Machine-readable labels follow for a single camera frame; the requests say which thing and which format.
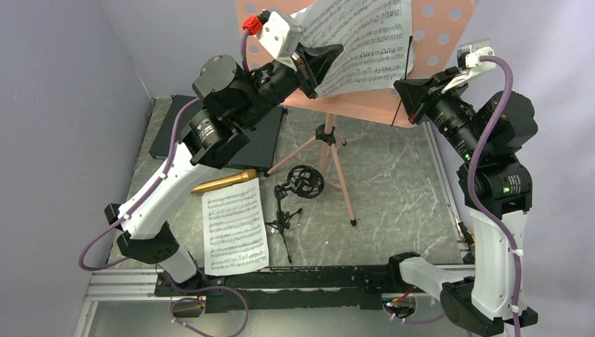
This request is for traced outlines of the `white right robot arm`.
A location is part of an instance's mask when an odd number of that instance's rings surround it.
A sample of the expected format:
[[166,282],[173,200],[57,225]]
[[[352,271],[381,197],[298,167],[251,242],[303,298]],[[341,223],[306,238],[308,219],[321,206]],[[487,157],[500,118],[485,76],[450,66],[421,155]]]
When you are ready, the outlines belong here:
[[427,79],[394,82],[410,122],[432,123],[462,159],[457,171],[475,236],[472,276],[458,276],[415,252],[392,256],[387,283],[395,291],[415,286],[440,302],[456,326],[496,336],[506,324],[536,324],[522,296],[523,233],[532,206],[533,180],[516,154],[537,133],[530,99],[507,84],[480,109],[461,98],[451,67]]

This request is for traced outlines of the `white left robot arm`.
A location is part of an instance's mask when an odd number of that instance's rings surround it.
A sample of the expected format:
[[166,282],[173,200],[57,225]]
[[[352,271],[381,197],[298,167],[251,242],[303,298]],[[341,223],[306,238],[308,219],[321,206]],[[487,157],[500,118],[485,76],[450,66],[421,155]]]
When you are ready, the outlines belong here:
[[160,265],[185,295],[196,293],[202,276],[196,261],[174,237],[167,218],[191,189],[223,168],[245,145],[246,131],[295,91],[308,98],[343,46],[298,46],[290,65],[274,60],[245,70],[230,55],[205,63],[192,84],[202,108],[186,123],[176,119],[170,149],[161,168],[133,198],[105,211],[110,225],[121,231],[117,245],[127,258]]

